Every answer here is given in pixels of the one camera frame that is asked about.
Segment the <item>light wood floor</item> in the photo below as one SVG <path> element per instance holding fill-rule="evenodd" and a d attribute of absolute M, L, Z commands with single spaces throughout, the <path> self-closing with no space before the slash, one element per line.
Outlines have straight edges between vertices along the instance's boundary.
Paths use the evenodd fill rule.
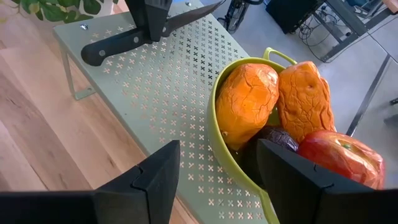
<path fill-rule="evenodd" d="M 8 14 L 0 4 L 0 17 Z M 97 94 L 71 97 L 52 26 L 21 15 L 0 24 L 1 191 L 95 189 L 144 159 Z M 196 223 L 178 199 L 170 222 Z"/>

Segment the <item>wrinkled orange fruit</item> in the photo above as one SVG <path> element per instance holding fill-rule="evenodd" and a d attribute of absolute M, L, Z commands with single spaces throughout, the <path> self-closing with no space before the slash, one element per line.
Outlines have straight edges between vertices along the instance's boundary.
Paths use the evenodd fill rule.
<path fill-rule="evenodd" d="M 235 68 L 220 88 L 216 117 L 226 145 L 237 151 L 266 123 L 279 97 L 278 74 L 268 65 Z"/>

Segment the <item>knife handle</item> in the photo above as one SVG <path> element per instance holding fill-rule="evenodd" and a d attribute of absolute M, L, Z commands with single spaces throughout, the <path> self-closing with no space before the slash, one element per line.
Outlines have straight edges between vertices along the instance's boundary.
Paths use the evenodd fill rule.
<path fill-rule="evenodd" d="M 151 43 L 143 30 L 133 29 L 84 46 L 81 58 L 89 65 L 100 66 L 106 57 Z"/>

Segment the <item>gray tile floor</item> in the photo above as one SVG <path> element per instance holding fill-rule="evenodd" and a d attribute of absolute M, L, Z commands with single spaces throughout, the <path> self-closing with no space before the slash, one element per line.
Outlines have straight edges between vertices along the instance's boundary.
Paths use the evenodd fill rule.
<path fill-rule="evenodd" d="M 203 4 L 211 4 L 218 0 L 201 0 Z M 227 0 L 213 15 L 224 17 L 229 6 Z M 236 41 L 253 57 L 262 57 L 266 47 L 272 47 L 294 58 L 296 61 L 311 60 L 317 64 L 319 71 L 330 85 L 333 112 L 336 128 L 345 133 L 348 130 L 362 100 L 381 66 L 386 52 L 367 34 L 358 39 L 332 63 L 317 60 L 302 43 L 297 34 L 285 35 L 280 27 L 265 11 L 265 5 L 250 6 L 240 28 L 233 34 Z M 370 33 L 395 18 L 388 17 Z M 327 31 L 319 27 L 309 38 L 308 43 L 314 44 L 324 39 Z M 380 28 L 373 37 L 398 60 L 398 19 Z M 336 40 L 329 36 L 326 41 L 313 51 L 319 57 L 328 52 Z M 274 61 L 289 65 L 281 58 Z M 390 59 L 383 78 L 374 94 L 371 104 L 354 137 L 372 147 L 386 160 L 386 187 L 398 187 L 398 126 L 387 125 L 384 119 L 398 114 L 398 105 L 388 106 L 388 101 L 398 97 L 398 64 Z"/>

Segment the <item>bowl handle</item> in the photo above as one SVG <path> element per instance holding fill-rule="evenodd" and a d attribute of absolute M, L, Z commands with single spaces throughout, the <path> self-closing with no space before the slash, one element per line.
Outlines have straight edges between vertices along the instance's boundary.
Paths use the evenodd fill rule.
<path fill-rule="evenodd" d="M 268 193 L 262 190 L 260 191 L 259 196 L 261 200 L 262 211 L 264 212 L 264 216 L 266 217 L 268 224 L 280 224 L 278 217 L 272 208 Z"/>
<path fill-rule="evenodd" d="M 274 49 L 272 49 L 272 48 L 270 48 L 270 47 L 267 47 L 267 48 L 266 48 L 266 51 L 264 51 L 264 55 L 263 55 L 262 57 L 263 57 L 264 59 L 266 59 L 266 60 L 270 60 L 270 59 L 269 59 L 269 55 L 270 55 L 271 53 L 281 56 L 282 58 L 286 59 L 286 61 L 290 62 L 292 65 L 297 64 L 297 62 L 296 62 L 295 60 L 291 59 L 290 57 L 288 57 L 288 56 L 286 56 L 286 55 L 280 53 L 279 51 L 274 50 Z"/>

